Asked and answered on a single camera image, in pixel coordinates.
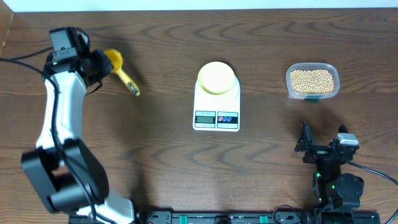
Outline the yellow plastic scoop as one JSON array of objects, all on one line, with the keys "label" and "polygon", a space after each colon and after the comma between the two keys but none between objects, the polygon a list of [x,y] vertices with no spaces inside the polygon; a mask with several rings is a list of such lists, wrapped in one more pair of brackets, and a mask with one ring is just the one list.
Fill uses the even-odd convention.
[{"label": "yellow plastic scoop", "polygon": [[139,87],[123,70],[123,56],[121,53],[115,49],[106,49],[104,53],[109,58],[113,66],[111,73],[116,74],[133,95],[139,96],[141,94]]}]

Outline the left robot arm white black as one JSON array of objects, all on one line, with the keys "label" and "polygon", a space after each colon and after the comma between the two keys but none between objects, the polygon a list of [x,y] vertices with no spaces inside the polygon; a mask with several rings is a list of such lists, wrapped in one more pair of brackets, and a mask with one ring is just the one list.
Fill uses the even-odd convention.
[{"label": "left robot arm white black", "polygon": [[134,206],[109,188],[104,167],[83,142],[83,102],[113,65],[103,50],[77,27],[49,32],[53,52],[42,76],[47,90],[45,118],[35,150],[21,167],[50,213],[68,214],[70,223],[134,223]]}]

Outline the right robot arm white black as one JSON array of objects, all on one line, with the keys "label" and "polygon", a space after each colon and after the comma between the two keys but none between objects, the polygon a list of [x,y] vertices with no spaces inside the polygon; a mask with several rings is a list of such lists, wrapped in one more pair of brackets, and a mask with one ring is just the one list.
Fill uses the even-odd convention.
[{"label": "right robot arm white black", "polygon": [[301,125],[301,132],[295,151],[304,153],[303,162],[315,164],[313,175],[314,195],[323,206],[331,210],[352,210],[360,207],[364,180],[350,173],[342,173],[341,166],[353,160],[359,149],[357,137],[341,125],[335,139],[327,146],[313,142],[309,124]]}]

